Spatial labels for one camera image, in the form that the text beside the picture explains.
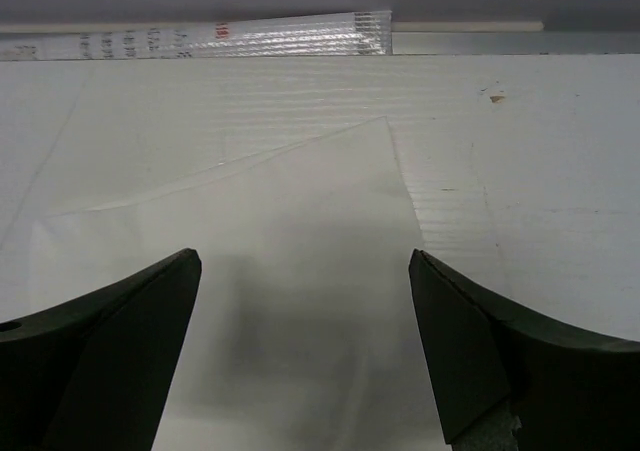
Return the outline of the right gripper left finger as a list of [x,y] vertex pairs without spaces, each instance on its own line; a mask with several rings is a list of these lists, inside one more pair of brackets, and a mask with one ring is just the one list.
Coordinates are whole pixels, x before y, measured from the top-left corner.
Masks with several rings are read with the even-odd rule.
[[149,450],[201,278],[193,249],[1,325],[4,450]]

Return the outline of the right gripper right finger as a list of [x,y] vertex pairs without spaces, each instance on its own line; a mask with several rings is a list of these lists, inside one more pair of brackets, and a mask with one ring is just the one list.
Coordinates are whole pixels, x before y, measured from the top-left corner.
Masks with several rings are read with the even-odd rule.
[[639,345],[505,298],[422,250],[409,277],[455,450],[635,450]]

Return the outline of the white Coca-Cola print t-shirt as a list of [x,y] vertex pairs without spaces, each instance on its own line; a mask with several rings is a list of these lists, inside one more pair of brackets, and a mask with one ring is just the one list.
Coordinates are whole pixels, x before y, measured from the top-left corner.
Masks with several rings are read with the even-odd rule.
[[422,242],[388,122],[36,222],[43,309],[182,248],[199,292],[158,450],[442,450],[408,278]]

